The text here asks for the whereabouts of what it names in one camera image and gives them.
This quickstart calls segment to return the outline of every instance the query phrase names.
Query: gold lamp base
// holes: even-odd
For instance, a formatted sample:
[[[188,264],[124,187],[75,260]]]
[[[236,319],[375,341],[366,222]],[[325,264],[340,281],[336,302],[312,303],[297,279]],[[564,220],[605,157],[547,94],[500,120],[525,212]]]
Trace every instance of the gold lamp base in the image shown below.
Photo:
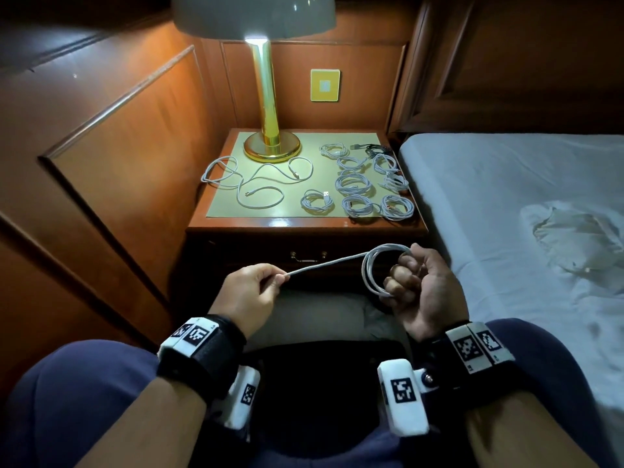
[[[294,134],[279,132],[279,144],[267,146],[262,133],[254,133],[245,140],[245,155],[257,162],[284,162],[301,152],[301,141]]]

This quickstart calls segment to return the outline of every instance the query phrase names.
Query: navy blue pants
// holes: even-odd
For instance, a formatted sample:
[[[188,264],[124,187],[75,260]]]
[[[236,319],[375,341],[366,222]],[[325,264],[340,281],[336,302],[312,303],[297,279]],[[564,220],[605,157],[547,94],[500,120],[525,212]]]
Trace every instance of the navy blue pants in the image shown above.
[[[617,468],[581,369],[547,331],[518,319],[489,327],[539,384],[536,396],[572,439],[603,468]],[[155,377],[152,353],[113,341],[61,347],[31,368],[2,415],[3,466],[73,467]],[[253,466],[400,467],[399,439],[379,427],[345,453],[302,460],[260,450]]]

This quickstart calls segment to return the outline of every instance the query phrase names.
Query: lamp shade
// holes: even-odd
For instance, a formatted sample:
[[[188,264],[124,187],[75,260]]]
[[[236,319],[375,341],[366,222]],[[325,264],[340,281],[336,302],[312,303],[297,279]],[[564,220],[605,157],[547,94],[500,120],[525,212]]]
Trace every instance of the lamp shade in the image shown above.
[[[172,0],[176,27],[212,39],[282,39],[336,26],[334,0]]]

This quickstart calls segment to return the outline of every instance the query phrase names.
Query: hand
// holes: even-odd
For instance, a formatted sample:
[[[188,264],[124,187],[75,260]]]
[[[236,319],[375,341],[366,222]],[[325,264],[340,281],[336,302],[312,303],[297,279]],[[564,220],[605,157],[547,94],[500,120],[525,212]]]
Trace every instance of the hand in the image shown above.
[[[461,284],[440,253],[418,244],[412,244],[410,252],[412,256],[399,258],[384,280],[393,297],[380,299],[416,341],[423,341],[468,320],[468,306]]]
[[[280,286],[288,278],[273,265],[243,267],[225,278],[208,314],[228,317],[249,338],[271,315]]]

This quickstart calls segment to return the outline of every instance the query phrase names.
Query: wooden headboard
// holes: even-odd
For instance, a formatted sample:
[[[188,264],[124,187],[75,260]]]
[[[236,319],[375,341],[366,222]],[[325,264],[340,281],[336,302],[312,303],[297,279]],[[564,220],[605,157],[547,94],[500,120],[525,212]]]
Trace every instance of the wooden headboard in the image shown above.
[[[624,0],[423,0],[389,131],[624,133]]]

